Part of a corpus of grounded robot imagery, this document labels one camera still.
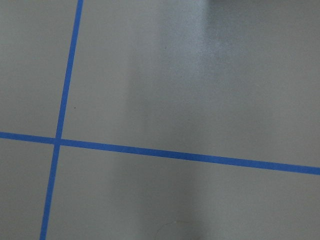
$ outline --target vertical blue line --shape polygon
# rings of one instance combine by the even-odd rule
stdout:
[[[80,26],[82,6],[83,6],[83,0],[78,0],[77,6],[76,6],[76,12],[75,12],[73,30],[72,30],[72,37],[71,37],[71,43],[70,43],[70,49],[69,49],[68,62],[67,62],[66,71],[65,71],[65,78],[64,78],[63,91],[62,91],[62,97],[61,97],[59,117],[58,117],[58,122],[57,122],[57,126],[56,126],[56,132],[55,132],[52,161],[51,161],[50,174],[49,174],[48,186],[47,186],[47,190],[46,190],[42,224],[41,224],[40,240],[45,240],[47,237],[50,208],[51,208],[52,196],[53,196],[53,191],[54,191],[54,186],[55,186],[59,151],[60,151],[60,145],[61,145],[61,137],[62,137],[62,132],[63,132],[63,128],[64,128],[69,87],[70,87],[72,68],[73,68],[75,52],[76,52],[76,45],[77,45],[77,38],[78,38],[78,32],[79,32],[79,26]]]

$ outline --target horizontal blue line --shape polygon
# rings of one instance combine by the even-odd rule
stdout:
[[[55,141],[55,139],[51,137],[32,136],[32,135],[24,135],[24,134],[16,134],[16,133],[8,133],[8,132],[0,132],[0,138],[43,143],[43,144],[54,144],[54,141]],[[189,160],[189,161],[204,162],[204,163],[233,165],[233,166],[239,166],[239,167],[285,171],[285,172],[300,173],[300,174],[320,175],[320,167],[314,167],[314,166],[303,166],[303,165],[293,165],[293,164],[268,162],[268,161],[246,160],[246,159],[240,159],[240,158],[211,156],[211,155],[204,155],[204,154],[186,153],[186,152],[178,152],[178,151],[166,151],[166,150],[157,150],[157,149],[142,148],[142,147],[122,146],[122,145],[113,145],[113,144],[104,144],[104,143],[97,143],[97,142],[77,141],[77,140],[68,140],[68,139],[61,139],[60,145],[67,146],[67,147],[94,149],[94,150],[127,153],[127,154],[147,155],[147,156],[154,156],[154,157],[181,159],[181,160]]]
[[[20,140],[20,141],[33,142],[33,143],[42,143],[42,144],[55,143],[55,139],[52,137],[33,136],[33,135],[17,134],[17,133],[3,132],[3,131],[0,131],[0,138]]]

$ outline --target gray floor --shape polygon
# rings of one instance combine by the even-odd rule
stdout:
[[[0,132],[55,137],[77,1],[0,9]],[[64,139],[320,167],[320,2],[84,1]],[[53,146],[0,139],[0,239]],[[61,147],[48,240],[317,240],[317,175]]]

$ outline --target floor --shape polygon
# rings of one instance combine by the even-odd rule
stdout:
[[[319,238],[319,1],[1,5],[0,239]]]

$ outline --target blue line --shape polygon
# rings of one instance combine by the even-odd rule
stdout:
[[[240,166],[240,167],[257,168],[257,169],[285,171],[285,172],[300,173],[300,174],[320,175],[320,167],[313,167],[313,166],[293,165],[293,164],[284,164],[284,163],[268,162],[268,161],[255,161],[255,160],[246,160],[246,159],[240,159],[240,158],[211,156],[211,155],[203,155],[203,154],[178,152],[178,151],[166,151],[166,150],[103,144],[103,143],[97,143],[97,142],[77,141],[77,140],[68,140],[68,139],[62,139],[61,145],[76,147],[76,148],[95,149],[95,150],[103,150],[103,151],[111,151],[111,152],[119,152],[119,153],[190,160],[190,161],[197,161],[197,162],[204,162],[204,163],[224,164],[224,165],[233,165],[233,166]]]
[[[47,237],[50,208],[51,208],[53,191],[55,187],[55,179],[56,179],[56,172],[57,172],[57,166],[58,166],[61,137],[62,137],[62,132],[64,128],[64,121],[65,121],[65,115],[66,115],[72,68],[73,68],[75,52],[76,52],[77,38],[79,33],[82,6],[83,6],[83,0],[78,0],[75,17],[74,17],[68,62],[67,62],[66,71],[65,71],[59,117],[58,117],[58,122],[56,126],[56,132],[55,132],[52,161],[51,161],[50,174],[49,174],[48,186],[46,190],[42,224],[41,224],[40,240],[45,240]]]
[[[0,139],[12,139],[12,140],[41,143],[41,144],[55,143],[55,139],[52,137],[33,136],[33,135],[17,134],[17,133],[3,132],[3,131],[0,131]]]

